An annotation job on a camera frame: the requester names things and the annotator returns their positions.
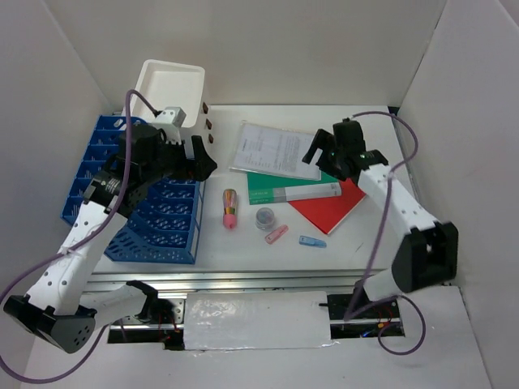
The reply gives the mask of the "aluminium mounting rail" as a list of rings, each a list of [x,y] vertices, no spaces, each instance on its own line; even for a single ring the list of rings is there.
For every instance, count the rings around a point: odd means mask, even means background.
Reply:
[[[88,293],[108,292],[132,280],[142,281],[163,293],[249,292],[290,289],[353,288],[361,270],[318,271],[206,271],[166,273],[95,273],[87,282]]]

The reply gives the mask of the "white cover panel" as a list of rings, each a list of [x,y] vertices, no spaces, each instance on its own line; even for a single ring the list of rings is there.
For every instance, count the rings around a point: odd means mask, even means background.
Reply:
[[[191,293],[187,350],[321,348],[332,344],[324,292]]]

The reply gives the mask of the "blue plastic file organizer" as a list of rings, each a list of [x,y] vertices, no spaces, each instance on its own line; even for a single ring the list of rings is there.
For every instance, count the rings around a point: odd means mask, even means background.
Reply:
[[[84,192],[110,156],[118,151],[118,138],[126,119],[100,116],[71,184],[61,218],[73,225]],[[114,262],[192,265],[201,230],[204,184],[167,177],[148,189],[125,226],[105,250]]]

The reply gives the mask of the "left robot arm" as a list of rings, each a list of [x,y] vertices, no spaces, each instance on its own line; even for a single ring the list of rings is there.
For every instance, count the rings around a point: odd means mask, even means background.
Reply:
[[[66,353],[79,351],[99,327],[126,316],[150,323],[159,314],[158,292],[131,280],[99,297],[84,297],[90,275],[150,186],[166,177],[203,182],[217,168],[202,136],[175,143],[149,124],[127,128],[84,192],[71,231],[41,278],[23,295],[11,295],[4,312],[21,327]]]

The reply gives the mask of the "red file folder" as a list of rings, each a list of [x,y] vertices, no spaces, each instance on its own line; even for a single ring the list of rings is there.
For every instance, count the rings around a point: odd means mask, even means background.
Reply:
[[[327,235],[365,198],[365,194],[350,179],[337,183],[341,188],[339,196],[290,201],[293,208]]]

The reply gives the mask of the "green clip file folder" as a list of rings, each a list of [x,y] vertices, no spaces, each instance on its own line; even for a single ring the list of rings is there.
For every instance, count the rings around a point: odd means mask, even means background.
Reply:
[[[321,174],[319,181],[247,173],[247,189],[250,205],[322,199],[342,194],[339,181],[325,173]]]

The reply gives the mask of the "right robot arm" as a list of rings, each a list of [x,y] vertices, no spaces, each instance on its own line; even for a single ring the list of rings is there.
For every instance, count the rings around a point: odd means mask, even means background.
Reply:
[[[345,119],[332,131],[317,130],[307,153],[306,164],[344,182],[351,180],[382,211],[375,244],[390,224],[400,238],[389,268],[375,275],[366,269],[354,286],[345,312],[350,319],[368,318],[390,297],[412,293],[457,275],[459,232],[451,222],[440,222],[398,181],[396,167],[378,150],[368,150],[362,127]]]

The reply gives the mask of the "white foam drawer box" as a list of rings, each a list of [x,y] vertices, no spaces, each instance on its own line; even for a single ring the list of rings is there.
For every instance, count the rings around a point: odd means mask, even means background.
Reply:
[[[203,67],[148,59],[142,65],[135,90],[155,109],[182,108],[187,116],[181,133],[200,135],[205,148],[212,148],[215,135]]]

